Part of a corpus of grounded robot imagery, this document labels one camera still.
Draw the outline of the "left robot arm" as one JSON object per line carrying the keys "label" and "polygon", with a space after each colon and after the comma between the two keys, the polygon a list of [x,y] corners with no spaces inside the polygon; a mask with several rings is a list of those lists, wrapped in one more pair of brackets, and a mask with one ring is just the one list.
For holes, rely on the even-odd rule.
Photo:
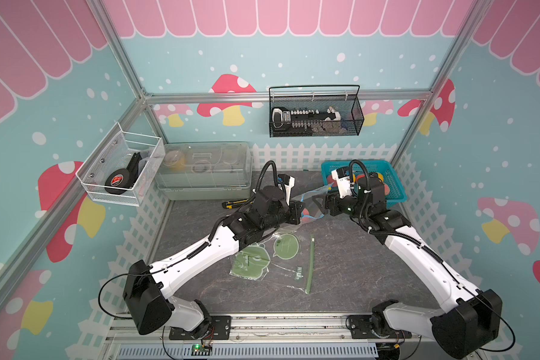
{"label": "left robot arm", "polygon": [[218,261],[270,237],[283,224],[298,225],[304,204],[291,198],[296,180],[278,173],[273,160],[260,171],[253,194],[234,213],[214,222],[210,233],[186,249],[160,261],[135,262],[123,274],[122,298],[139,335],[163,327],[203,338],[212,318],[199,300],[176,297],[177,290]]}

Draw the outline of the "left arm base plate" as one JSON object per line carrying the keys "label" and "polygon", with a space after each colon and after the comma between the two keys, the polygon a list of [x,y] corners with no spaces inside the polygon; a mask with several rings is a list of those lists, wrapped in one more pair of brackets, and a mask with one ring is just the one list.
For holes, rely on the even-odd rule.
{"label": "left arm base plate", "polygon": [[210,316],[205,318],[193,331],[170,328],[168,338],[171,341],[228,340],[231,322],[231,316]]}

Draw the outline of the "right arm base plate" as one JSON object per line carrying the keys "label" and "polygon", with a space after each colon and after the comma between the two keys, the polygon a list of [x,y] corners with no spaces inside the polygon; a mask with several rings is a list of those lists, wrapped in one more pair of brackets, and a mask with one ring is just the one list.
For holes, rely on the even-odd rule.
{"label": "right arm base plate", "polygon": [[390,339],[397,342],[410,339],[412,333],[390,328],[386,321],[376,314],[354,314],[345,320],[352,339]]}

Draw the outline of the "clear blue zip-top bag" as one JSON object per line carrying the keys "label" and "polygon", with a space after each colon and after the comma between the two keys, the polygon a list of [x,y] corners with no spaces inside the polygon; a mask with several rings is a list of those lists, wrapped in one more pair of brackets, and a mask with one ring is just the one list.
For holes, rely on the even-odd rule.
{"label": "clear blue zip-top bag", "polygon": [[304,204],[304,209],[301,213],[301,224],[309,224],[310,222],[319,220],[328,214],[326,209],[326,196],[329,194],[332,186],[330,184],[318,187],[313,190],[308,190],[298,196],[294,200]]}

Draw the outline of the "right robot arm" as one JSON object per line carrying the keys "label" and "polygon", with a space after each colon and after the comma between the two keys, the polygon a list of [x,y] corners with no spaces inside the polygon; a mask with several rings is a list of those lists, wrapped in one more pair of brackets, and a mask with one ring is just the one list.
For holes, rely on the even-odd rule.
{"label": "right robot arm", "polygon": [[325,210],[346,214],[394,252],[436,299],[437,309],[387,300],[373,307],[370,330],[378,338],[405,331],[430,338],[454,359],[463,359],[499,336],[503,301],[492,289],[483,291],[438,255],[399,211],[386,205],[385,185],[360,160],[332,171],[335,189]]}

